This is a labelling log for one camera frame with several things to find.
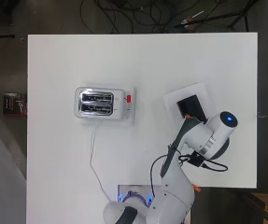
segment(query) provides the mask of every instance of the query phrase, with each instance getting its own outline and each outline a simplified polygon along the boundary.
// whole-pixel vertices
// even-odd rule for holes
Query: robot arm
[[[229,112],[216,115],[206,125],[196,118],[186,118],[162,165],[162,186],[149,210],[145,213],[126,203],[111,202],[104,211],[106,224],[181,223],[193,204],[194,190],[179,165],[180,151],[186,144],[204,158],[215,159],[226,149],[236,126],[237,119]]]

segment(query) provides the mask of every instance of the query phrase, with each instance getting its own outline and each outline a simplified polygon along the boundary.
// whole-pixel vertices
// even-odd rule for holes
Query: blue light
[[[122,202],[123,201],[123,194],[120,194],[119,197],[118,197],[118,201],[119,202]]]
[[[151,194],[148,195],[148,202],[149,202],[149,203],[152,202],[152,195],[151,195]]]

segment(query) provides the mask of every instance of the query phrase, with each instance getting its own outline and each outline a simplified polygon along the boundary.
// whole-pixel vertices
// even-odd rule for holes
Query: red button
[[[126,96],[126,102],[127,103],[131,103],[132,102],[132,96],[131,95],[127,95]]]

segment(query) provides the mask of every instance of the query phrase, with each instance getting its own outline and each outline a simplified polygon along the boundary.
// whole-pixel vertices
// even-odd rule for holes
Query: gray floor
[[[17,144],[26,155],[26,118],[7,118],[2,115],[2,100],[4,92],[27,91],[27,35],[29,34],[89,34],[79,17],[80,0],[35,1],[21,2],[13,14],[13,25],[0,24],[0,35],[16,34],[15,39],[0,39],[0,135],[12,145],[9,140],[16,139]],[[132,0],[135,7],[145,4],[145,1]],[[181,8],[192,5],[195,0],[182,1]],[[213,15],[235,11],[246,3],[244,0],[228,0],[214,12]],[[194,15],[204,9],[211,10],[213,0],[202,0],[197,7],[173,20],[167,27],[169,33],[182,33],[172,28],[173,24],[189,15]],[[109,34],[112,26],[106,15],[93,3],[85,0],[82,8],[83,20],[95,34]],[[258,54],[258,111],[260,115],[268,115],[268,0],[261,0],[248,14],[250,31],[259,33]],[[148,18],[141,17],[144,23]],[[130,23],[121,15],[117,15],[116,24],[122,34],[130,33]],[[134,25],[134,31],[140,34],[151,33],[151,28]],[[244,32],[245,25],[239,22],[237,32]],[[213,25],[203,25],[197,32],[230,32]],[[258,189],[268,193],[268,118],[258,122]],[[260,223],[257,216],[226,189],[203,189],[196,197],[192,209],[192,223]]]

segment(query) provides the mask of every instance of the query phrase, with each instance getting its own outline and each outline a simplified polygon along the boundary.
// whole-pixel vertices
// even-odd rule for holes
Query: white tabletop
[[[184,171],[198,186],[256,187],[257,34],[29,35],[28,224],[103,223],[106,197],[89,166],[94,127],[73,112],[87,82],[137,89],[134,125],[96,134],[93,163],[112,200],[119,184],[149,184],[150,165],[175,138],[162,97],[198,82],[239,125],[218,159],[229,171]]]

